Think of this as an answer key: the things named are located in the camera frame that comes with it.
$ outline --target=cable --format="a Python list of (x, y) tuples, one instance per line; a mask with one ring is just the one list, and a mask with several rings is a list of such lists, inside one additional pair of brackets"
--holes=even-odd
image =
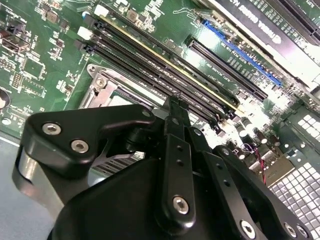
[(266, 175), (265, 175), (265, 161), (261, 158), (258, 148), (255, 148), (255, 156), (257, 160), (260, 162), (261, 172), (262, 172), (262, 180), (264, 185), (267, 185)]

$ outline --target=perforated metal panel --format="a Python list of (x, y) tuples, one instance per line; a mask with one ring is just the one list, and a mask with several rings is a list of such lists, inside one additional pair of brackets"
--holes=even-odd
[(274, 184), (270, 190), (320, 240), (320, 174), (309, 163)]

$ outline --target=pcie slot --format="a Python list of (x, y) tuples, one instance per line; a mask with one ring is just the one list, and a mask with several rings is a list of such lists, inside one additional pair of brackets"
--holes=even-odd
[[(152, 44), (154, 44), (158, 48), (160, 48), (160, 49), (166, 51), (168, 54), (170, 54), (176, 60), (175, 61), (176, 63), (179, 63), (180, 66), (183, 66), (183, 69), (178, 71), (178, 74), (182, 78), (184, 78), (184, 79), (188, 79), (189, 78), (188, 81), (190, 82), (190, 84), (196, 85), (195, 81), (197, 81), (198, 83), (201, 82), (201, 81), (199, 79), (195, 80), (195, 76), (200, 77), (202, 82), (204, 82), (205, 85), (209, 85), (210, 84), (210, 85), (214, 86), (215, 89), (211, 90), (211, 89), (208, 89), (203, 84), (197, 84), (198, 88), (199, 88), (199, 91), (203, 92), (205, 95), (209, 96), (210, 98), (215, 98), (216, 101), (224, 102), (226, 105), (228, 105), (229, 107), (231, 107), (234, 110), (238, 110), (236, 107), (240, 104), (240, 102), (229, 91), (223, 89), (217, 83), (215, 83), (210, 78), (208, 78), (208, 76), (206, 76), (201, 71), (196, 69), (190, 63), (188, 63), (186, 60), (184, 60), (182, 57), (178, 56), (175, 52), (173, 52), (167, 46), (165, 46), (160, 41), (158, 41), (157, 39), (155, 39), (151, 35), (147, 34), (143, 30), (141, 30), (140, 28), (135, 26), (132, 22), (128, 21), (126, 18), (124, 18), (122, 15), (120, 15), (119, 13), (114, 11), (112, 8), (110, 8), (107, 5), (104, 5), (104, 7), (109, 10), (109, 14), (112, 17), (117, 17), (117, 19), (121, 20), (123, 23), (125, 23), (129, 27), (133, 28), (137, 33), (139, 33), (142, 37), (146, 38)], [(128, 38), (128, 36), (126, 34), (124, 34), (122, 31), (119, 31), (119, 29), (117, 29), (117, 27), (115, 25), (113, 25), (112, 22), (110, 22), (106, 18), (103, 18), (102, 20), (103, 21), (96, 20), (96, 19), (92, 18), (89, 15), (87, 15), (86, 18), (84, 19), (84, 21), (90, 27), (95, 26), (98, 30), (112, 32), (113, 34), (117, 35), (117, 37), (119, 37), (119, 38), (122, 38), (122, 39), (125, 38), (127, 43), (134, 44), (135, 46), (138, 46), (140, 48), (140, 50), (142, 51), (141, 46), (139, 46), (139, 44), (137, 45), (136, 42), (132, 41), (132, 39), (130, 37)], [(177, 66), (172, 64), (172, 63), (168, 64), (168, 62), (165, 62), (165, 65), (166, 65), (167, 68), (171, 67), (172, 70), (177, 70)]]
[(259, 101), (263, 102), (263, 100), (265, 100), (268, 97), (268, 95), (259, 87), (257, 87), (253, 82), (251, 82), (241, 73), (234, 70), (222, 58), (217, 56), (215, 53), (206, 48), (203, 44), (201, 44), (193, 37), (190, 38), (187, 46), (190, 50), (192, 50), (193, 52), (201, 56), (203, 59), (205, 59), (216, 70), (221, 72), (231, 81), (238, 83), (244, 90), (246, 90), (249, 94), (253, 95)]
[(282, 86), (282, 83), (276, 79), (272, 74), (267, 73), (260, 65), (258, 65), (255, 61), (253, 61), (247, 54), (245, 54), (240, 48), (238, 48), (236, 45), (234, 45), (232, 42), (228, 42), (226, 39), (226, 36), (223, 35), (219, 30), (215, 29), (212, 25), (210, 25), (210, 22), (208, 20), (203, 21), (203, 25), (211, 30), (213, 33), (216, 34), (216, 36), (229, 48), (234, 50), (240, 57), (242, 57), (244, 60), (246, 60), (248, 63), (250, 63), (252, 66), (255, 67), (261, 74), (263, 74), (266, 78), (268, 78), (270, 81), (272, 81), (274, 84), (278, 86)]
[[(112, 34), (113, 36), (117, 37), (123, 43), (125, 43), (128, 46), (132, 47), (133, 49), (137, 50), (137, 52), (141, 53), (145, 59), (149, 60), (150, 62), (153, 62), (155, 65), (157, 65), (160, 68), (164, 69), (167, 73), (169, 73), (174, 78), (176, 78), (178, 80), (182, 80), (182, 82), (188, 83), (192, 88), (195, 89), (195, 93), (197, 93), (198, 95), (204, 96), (204, 98), (202, 98), (202, 99), (203, 100), (205, 100), (205, 99), (209, 100), (211, 103), (214, 104), (216, 109), (219, 109), (221, 112), (223, 112), (225, 114), (229, 113), (229, 111), (230, 111), (229, 106), (225, 105), (224, 103), (222, 103), (221, 101), (219, 101), (215, 97), (209, 95), (204, 89), (202, 89), (198, 85), (194, 84), (194, 82), (192, 82), (189, 78), (187, 78), (184, 75), (180, 74), (174, 68), (168, 66), (161, 59), (159, 59), (156, 56), (153, 56), (152, 54), (150, 54), (148, 51), (146, 51), (139, 44), (136, 44), (134, 41), (131, 41), (126, 36), (121, 35), (117, 30), (113, 29), (110, 26), (107, 26), (104, 30), (107, 33)], [(101, 34), (102, 34), (102, 35), (100, 35), (101, 41), (106, 41), (107, 38), (103, 37), (103, 35), (104, 35), (103, 32), (101, 32)], [(117, 51), (122, 51), (122, 53), (124, 55), (127, 55), (127, 53), (128, 53), (128, 50), (123, 51), (123, 47), (119, 47), (119, 46), (118, 46)]]
[(281, 16), (297, 30), (309, 43), (320, 44), (320, 34), (317, 25), (292, 0), (268, 0)]
[[(149, 89), (154, 89), (159, 93), (162, 93), (167, 96), (171, 96), (172, 94), (180, 92), (180, 90), (178, 90), (176, 87), (172, 85), (165, 86), (157, 83), (156, 80), (158, 79), (158, 77), (152, 75), (148, 70), (137, 69), (132, 64), (126, 62), (122, 58), (118, 57), (117, 55), (113, 54), (107, 49), (102, 48), (101, 46), (98, 46), (94, 43), (83, 43), (79, 40), (76, 40), (75, 45), (78, 47), (79, 50), (85, 50), (87, 53), (95, 53), (101, 56), (106, 61), (111, 62), (115, 68), (124, 70), (134, 79), (142, 80), (144, 85), (146, 85), (146, 87)], [(192, 95), (190, 96), (188, 94), (184, 94), (180, 94), (180, 96), (187, 101), (191, 112), (195, 113), (197, 116), (203, 118), (206, 121), (210, 121), (212, 118), (216, 117), (214, 114), (212, 114), (210, 110), (203, 109), (201, 107), (202, 104), (200, 102), (198, 103), (200, 105), (197, 105), (195, 102), (189, 99), (189, 97), (193, 98)]]

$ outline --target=motherboard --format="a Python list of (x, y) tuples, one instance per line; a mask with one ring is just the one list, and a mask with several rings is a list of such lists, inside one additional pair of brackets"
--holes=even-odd
[(246, 163), (261, 174), (281, 122), (320, 111), (319, 28), (312, 0), (2, 0), (0, 131), (19, 139), (38, 112), (156, 112), (175, 95), (210, 147), (243, 160), (262, 145), (265, 166)]

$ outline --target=black pcie slot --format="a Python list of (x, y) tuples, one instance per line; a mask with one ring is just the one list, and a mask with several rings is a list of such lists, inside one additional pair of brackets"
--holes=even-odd
[(144, 59), (144, 57), (136, 55), (134, 52), (131, 52), (129, 49), (123, 47), (122, 45), (118, 44), (116, 41), (107, 36), (100, 36), (98, 42), (102, 43), (104, 46), (108, 48), (116, 50), (118, 53), (121, 53), (128, 60), (139, 66), (141, 69), (146, 69), (147, 67), (149, 73), (156, 76), (157, 78), (164, 80), (167, 84), (173, 86), (173, 83), (176, 83), (177, 85), (179, 85), (177, 86), (178, 88), (184, 88), (185, 91), (188, 92), (188, 97), (190, 99), (192, 99), (200, 105), (205, 106), (208, 111), (213, 112), (215, 115), (222, 114), (220, 111), (214, 109), (214, 103), (211, 103), (211, 105), (209, 102), (205, 102), (204, 99), (202, 101), (199, 101), (199, 98), (196, 97), (199, 95), (197, 90), (194, 89), (192, 86), (186, 87), (183, 84), (179, 83), (179, 76), (175, 75), (172, 72), (168, 72), (168, 69), (166, 69), (165, 66), (160, 67), (154, 63), (148, 62), (148, 60)]
[[(222, 88), (220, 85), (218, 85), (216, 82), (212, 81), (207, 75), (205, 75), (204, 73), (202, 73), (200, 70), (198, 70), (196, 67), (194, 67), (193, 65), (191, 65), (189, 62), (187, 62), (185, 59), (183, 59), (181, 56), (179, 56), (178, 54), (176, 54), (174, 51), (172, 51), (170, 48), (168, 48), (166, 45), (164, 45), (162, 42), (158, 41), (156, 38), (154, 38), (153, 36), (149, 35), (148, 33), (146, 33), (145, 31), (143, 31), (142, 29), (138, 28), (135, 24), (133, 24), (131, 21), (129, 21), (128, 19), (126, 19), (125, 17), (123, 17), (121, 14), (119, 14), (118, 12), (114, 11), (110, 6), (107, 6), (106, 4), (104, 4), (104, 7), (106, 9), (109, 10), (109, 14), (113, 17), (116, 17), (117, 19), (121, 20), (124, 24), (126, 24), (127, 26), (129, 26), (130, 28), (134, 29), (138, 34), (140, 34), (141, 36), (143, 36), (145, 39), (147, 39), (150, 43), (154, 44), (155, 46), (157, 46), (158, 48), (162, 49), (163, 51), (167, 52), (168, 54), (170, 54), (170, 56), (175, 60), (175, 63), (179, 63), (179, 65), (181, 67), (183, 67), (183, 70), (186, 71), (188, 74), (190, 74), (191, 76), (195, 76), (199, 79), (200, 82), (203, 82), (205, 85), (212, 85), (214, 87), (214, 91), (219, 94), (221, 97), (224, 96), (225, 98), (228, 99), (228, 101), (230, 103), (232, 103), (235, 107), (240, 105), (239, 100), (232, 95), (232, 93), (230, 93), (229, 91), (225, 90), (224, 88)], [(89, 25), (89, 26), (93, 26), (93, 22), (91, 21), (91, 16), (88, 16), (88, 20), (84, 19), (85, 22)], [(108, 24), (104, 24), (103, 27), (109, 28), (113, 28), (113, 26), (108, 25)]]
[(309, 43), (320, 45), (319, 28), (292, 0), (268, 0), (267, 2)]
[[(107, 26), (105, 29), (109, 34), (112, 34), (119, 40), (121, 40), (123, 43), (127, 44), (131, 48), (135, 49), (137, 52), (142, 53), (143, 57), (150, 62), (153, 62), (157, 66), (165, 69), (167, 73), (169, 73), (171, 76), (173, 76), (176, 79), (180, 79), (185, 83), (188, 83), (192, 88), (195, 89), (196, 92), (198, 92), (198, 95), (204, 96), (206, 99), (210, 100), (215, 105), (215, 108), (220, 109), (221, 112), (224, 112), (225, 114), (228, 114), (229, 111), (232, 111), (229, 106), (225, 105), (224, 103), (220, 102), (218, 99), (216, 99), (214, 96), (208, 94), (204, 89), (196, 85), (194, 82), (192, 82), (189, 78), (185, 77), (184, 75), (180, 74), (177, 70), (174, 68), (168, 66), (165, 62), (163, 62), (161, 59), (157, 58), (156, 56), (153, 56), (150, 54), (147, 50), (145, 50), (143, 47), (141, 47), (139, 44), (136, 42), (132, 41), (129, 39), (127, 36), (122, 35), (119, 31), (116, 29), (113, 29), (111, 26)], [(104, 35), (103, 32), (101, 32), (101, 35), (99, 36), (102, 38), (102, 40), (106, 39), (106, 36)], [(117, 49), (118, 51), (121, 51), (124, 55), (127, 54), (127, 51), (123, 51), (123, 48)]]
[(199, 41), (190, 38), (187, 44), (188, 48), (193, 52), (197, 53), (207, 62), (209, 62), (216, 70), (221, 72), (231, 81), (238, 83), (244, 90), (246, 90), (249, 94), (253, 95), (259, 101), (263, 102), (268, 95), (262, 91), (259, 87), (257, 87), (253, 82), (243, 76), (241, 73), (234, 70), (232, 67), (228, 65), (222, 58), (214, 54), (211, 50), (206, 48)]
[[(166, 87), (163, 86), (155, 81), (157, 77), (153, 76), (148, 71), (141, 71), (137, 69), (135, 66), (131, 65), (130, 63), (124, 61), (122, 58), (114, 55), (113, 53), (107, 51), (106, 49), (94, 44), (86, 44), (79, 40), (76, 40), (75, 45), (78, 47), (79, 50), (85, 50), (87, 53), (95, 53), (105, 59), (108, 62), (111, 62), (114, 67), (117, 69), (124, 70), (127, 74), (135, 79), (139, 79), (143, 81), (143, 84), (146, 85), (149, 89), (154, 89), (159, 93), (167, 96), (173, 95), (173, 92), (179, 93), (180, 91), (175, 88), (174, 86)], [(195, 103), (189, 99), (189, 96), (184, 96), (183, 94), (180, 95), (187, 103), (189, 104), (191, 112), (196, 114), (197, 116), (201, 117), (205, 121), (210, 121), (213, 118), (216, 118), (214, 114), (210, 111), (203, 109), (202, 107), (197, 106), (201, 103)]]

